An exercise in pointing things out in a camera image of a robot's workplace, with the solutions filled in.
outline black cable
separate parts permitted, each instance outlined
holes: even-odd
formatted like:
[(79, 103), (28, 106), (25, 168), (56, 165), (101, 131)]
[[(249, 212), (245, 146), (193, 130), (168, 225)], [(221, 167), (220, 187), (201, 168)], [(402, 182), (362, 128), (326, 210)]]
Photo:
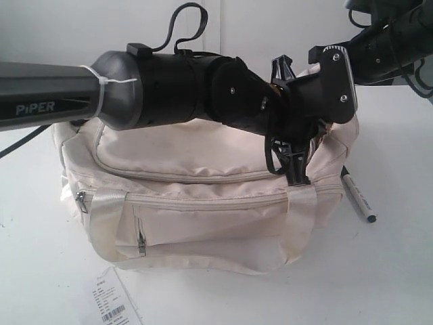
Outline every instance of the black cable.
[(421, 59), (420, 62), (421, 64), (419, 65), (418, 69), (415, 71), (415, 79), (417, 80), (421, 88), (425, 90), (433, 90), (433, 87), (427, 85), (421, 78), (421, 69), (424, 66), (424, 64), (426, 64), (426, 61), (424, 59)]
[(39, 134), (41, 134), (42, 132), (44, 132), (46, 129), (48, 129), (51, 125), (43, 125), (42, 127), (38, 127), (36, 130), (34, 130), (33, 132), (30, 132), (28, 135), (26, 135), (25, 137), (23, 137), (22, 139), (18, 140), (16, 143), (12, 144), (10, 147), (2, 150), (0, 152), (0, 159), (2, 159), (4, 156), (10, 154), (11, 152), (17, 150), (19, 147), (23, 146), (24, 144), (26, 144), (27, 142), (29, 142), (30, 140), (34, 139), (35, 137), (37, 137)]
[(391, 52), (392, 52), (392, 56), (394, 57), (395, 62), (397, 63), (398, 69), (401, 73), (401, 76), (404, 78), (404, 80), (406, 80), (407, 84), (410, 86), (410, 88), (412, 88), (412, 90), (414, 92), (416, 92), (418, 94), (419, 97), (421, 98), (431, 98), (433, 97), (433, 90), (431, 90), (431, 92), (429, 93), (423, 93), (421, 90), (419, 90), (415, 84), (413, 83), (413, 81), (409, 78), (409, 76), (407, 75), (407, 73), (404, 71), (403, 66), (400, 63), (400, 60), (398, 59), (398, 56), (395, 52), (395, 48), (394, 48), (394, 39), (393, 39), (393, 33), (394, 33), (394, 29), (393, 29), (393, 25), (392, 25), (392, 20), (389, 21), (388, 24), (388, 37), (389, 37), (389, 41), (390, 41), (390, 48), (391, 48)]
[(180, 52), (180, 50), (178, 49), (178, 45), (180, 43), (187, 42), (187, 41), (193, 41), (194, 39), (198, 39), (200, 36), (202, 36), (202, 34), (203, 34), (204, 30), (206, 29), (206, 26), (208, 24), (208, 19), (209, 19), (208, 12), (201, 5), (199, 5), (198, 3), (188, 2), (188, 3), (185, 3), (185, 4), (181, 5), (179, 8), (177, 8), (175, 10), (175, 12), (173, 13), (173, 15), (171, 16), (170, 24), (168, 25), (168, 34), (167, 34), (167, 38), (166, 38), (165, 42), (161, 46), (159, 46), (159, 47), (157, 47), (155, 49), (152, 49), (153, 52), (162, 51), (163, 49), (165, 49), (167, 47), (167, 45), (170, 43), (171, 38), (173, 36), (173, 30), (175, 28), (175, 22), (176, 22), (177, 16), (185, 8), (191, 8), (191, 7), (195, 7), (195, 8), (200, 9), (201, 19), (200, 19), (200, 25), (198, 27), (198, 31), (191, 38), (188, 38), (188, 39), (178, 39), (176, 41), (176, 44), (175, 44), (175, 53), (179, 53)]
[(353, 10), (352, 9), (349, 10), (349, 20), (352, 23), (352, 25), (354, 25), (358, 28), (362, 28), (362, 29), (369, 28), (369, 25), (361, 25), (361, 24), (355, 22), (355, 19), (353, 19)]

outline white duffel bag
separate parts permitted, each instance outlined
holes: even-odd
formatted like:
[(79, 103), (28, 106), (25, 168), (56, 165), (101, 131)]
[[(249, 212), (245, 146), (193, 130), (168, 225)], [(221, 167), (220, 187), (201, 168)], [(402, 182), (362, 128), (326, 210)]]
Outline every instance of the white duffel bag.
[(124, 269), (269, 272), (301, 256), (341, 201), (356, 117), (311, 152), (311, 185), (267, 171), (264, 137), (193, 120), (113, 131), (94, 118), (54, 126), (62, 199), (96, 253)]

